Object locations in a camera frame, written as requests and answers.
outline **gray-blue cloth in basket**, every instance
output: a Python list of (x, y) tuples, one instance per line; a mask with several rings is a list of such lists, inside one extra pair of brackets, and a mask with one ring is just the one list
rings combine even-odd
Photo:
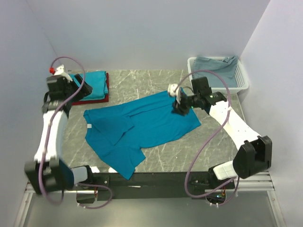
[[(235, 72), (238, 63), (238, 56), (224, 58), (222, 61), (197, 57), (194, 62), (193, 70), (210, 70), (221, 76), (228, 87), (237, 87)], [(193, 79), (207, 77), (208, 84), (211, 87), (224, 87), (223, 83), (214, 75), (208, 72), (197, 72), (193, 74)]]

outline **gray wall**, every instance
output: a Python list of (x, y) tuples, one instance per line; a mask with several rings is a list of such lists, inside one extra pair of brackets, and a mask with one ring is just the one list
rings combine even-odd
[(55, 54), (23, 0), (1, 2), (0, 31), (0, 226), (7, 227), (23, 197), (25, 161), (39, 145), (45, 78)]
[(248, 123), (273, 140), (270, 170), (289, 227), (303, 223), (303, 1), (271, 0), (243, 55)]
[(199, 53), (240, 55), (269, 2), (27, 1), (58, 55), (87, 69), (185, 69)]

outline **folded shirt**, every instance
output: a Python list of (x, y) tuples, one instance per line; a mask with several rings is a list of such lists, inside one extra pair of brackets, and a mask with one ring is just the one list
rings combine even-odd
[[(80, 83), (75, 79), (75, 75), (70, 74), (70, 76), (76, 82), (76, 84), (80, 86)], [(104, 99), (105, 95), (108, 94), (105, 71), (85, 73), (85, 82), (90, 85), (93, 90), (89, 96), (84, 97), (83, 99), (81, 99), (81, 101)]]
[[(238, 64), (238, 56), (224, 58), (222, 61), (198, 56), (195, 59), (193, 71), (210, 70), (217, 73), (226, 82), (228, 87), (237, 87), (235, 72)], [(207, 77), (211, 87), (224, 87), (223, 83), (214, 75), (208, 72), (194, 73), (192, 78)]]
[(86, 141), (99, 158), (129, 179), (145, 156), (141, 148), (151, 148), (178, 140), (200, 126), (194, 111), (181, 116), (172, 113), (175, 98), (167, 91), (121, 105), (86, 110), (91, 127)]

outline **gray marble surface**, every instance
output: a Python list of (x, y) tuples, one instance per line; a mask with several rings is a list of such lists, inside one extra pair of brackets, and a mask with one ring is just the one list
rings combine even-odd
[[(169, 83), (178, 83), (187, 71), (113, 70), (108, 73), (110, 85), (108, 103), (79, 105), (71, 109), (62, 148), (63, 159), (70, 167), (97, 166), (101, 172), (108, 172), (109, 169), (85, 141), (87, 131), (87, 124), (83, 118), (85, 110), (118, 105), (167, 90)], [(182, 84), (190, 85), (189, 79)], [(232, 95), (232, 107), (243, 118), (237, 95)], [(137, 166), (136, 172), (187, 171), (196, 152), (219, 126), (205, 111), (200, 109), (194, 111), (202, 125), (177, 141), (142, 149), (146, 159)], [(236, 151), (233, 141), (224, 130), (221, 130), (201, 152), (193, 171), (207, 171), (211, 166), (232, 160)]]

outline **white plastic bin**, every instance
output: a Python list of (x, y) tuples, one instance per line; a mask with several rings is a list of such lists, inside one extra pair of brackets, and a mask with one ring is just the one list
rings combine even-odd
[[(212, 59), (217, 59), (217, 60), (223, 60), (224, 57), (209, 57)], [(192, 68), (194, 66), (196, 57), (189, 58), (187, 61), (187, 68), (188, 68), (188, 73), (192, 72)], [(231, 94), (237, 94), (241, 90), (245, 90), (249, 87), (248, 85), (248, 76), (247, 73), (241, 63), (240, 60), (238, 60), (237, 68), (236, 68), (236, 73), (235, 73), (235, 79), (237, 82), (237, 87), (229, 87), (229, 91)], [(213, 92), (220, 91), (222, 94), (227, 94), (226, 89), (224, 87), (212, 87)]]

